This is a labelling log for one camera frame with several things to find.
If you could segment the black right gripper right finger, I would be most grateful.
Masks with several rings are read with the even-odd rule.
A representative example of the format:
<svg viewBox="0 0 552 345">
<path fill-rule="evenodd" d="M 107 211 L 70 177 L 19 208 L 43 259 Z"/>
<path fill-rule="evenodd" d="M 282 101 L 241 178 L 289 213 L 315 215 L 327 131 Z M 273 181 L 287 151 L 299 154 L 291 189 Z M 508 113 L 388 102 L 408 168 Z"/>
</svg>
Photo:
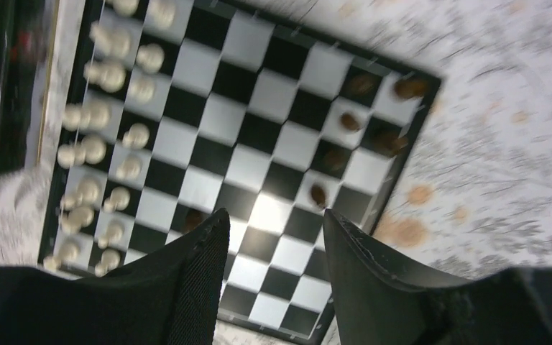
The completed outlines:
<svg viewBox="0 0 552 345">
<path fill-rule="evenodd" d="M 409 258 L 328 209 L 324 243 L 341 344 L 455 344 L 442 292 L 468 281 Z"/>
</svg>

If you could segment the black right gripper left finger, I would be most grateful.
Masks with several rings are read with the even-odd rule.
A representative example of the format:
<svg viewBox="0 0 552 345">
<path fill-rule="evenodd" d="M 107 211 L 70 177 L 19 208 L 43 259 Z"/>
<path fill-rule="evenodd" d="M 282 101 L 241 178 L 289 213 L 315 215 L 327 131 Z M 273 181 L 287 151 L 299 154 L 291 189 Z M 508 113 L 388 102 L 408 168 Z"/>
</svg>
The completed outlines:
<svg viewBox="0 0 552 345">
<path fill-rule="evenodd" d="M 78 344 L 210 344 L 229 245 L 223 208 L 179 239 L 103 277 L 80 279 Z"/>
</svg>

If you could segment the brown chess pawn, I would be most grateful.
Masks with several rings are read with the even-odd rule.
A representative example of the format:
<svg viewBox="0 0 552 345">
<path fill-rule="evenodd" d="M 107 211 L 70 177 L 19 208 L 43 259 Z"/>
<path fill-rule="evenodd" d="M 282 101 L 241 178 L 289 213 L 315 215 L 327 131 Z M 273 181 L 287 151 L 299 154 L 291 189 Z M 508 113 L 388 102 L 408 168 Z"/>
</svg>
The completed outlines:
<svg viewBox="0 0 552 345">
<path fill-rule="evenodd" d="M 346 83 L 346 92 L 352 96 L 363 96 L 372 92 L 377 79 L 371 74 L 358 74 L 351 77 Z"/>
</svg>

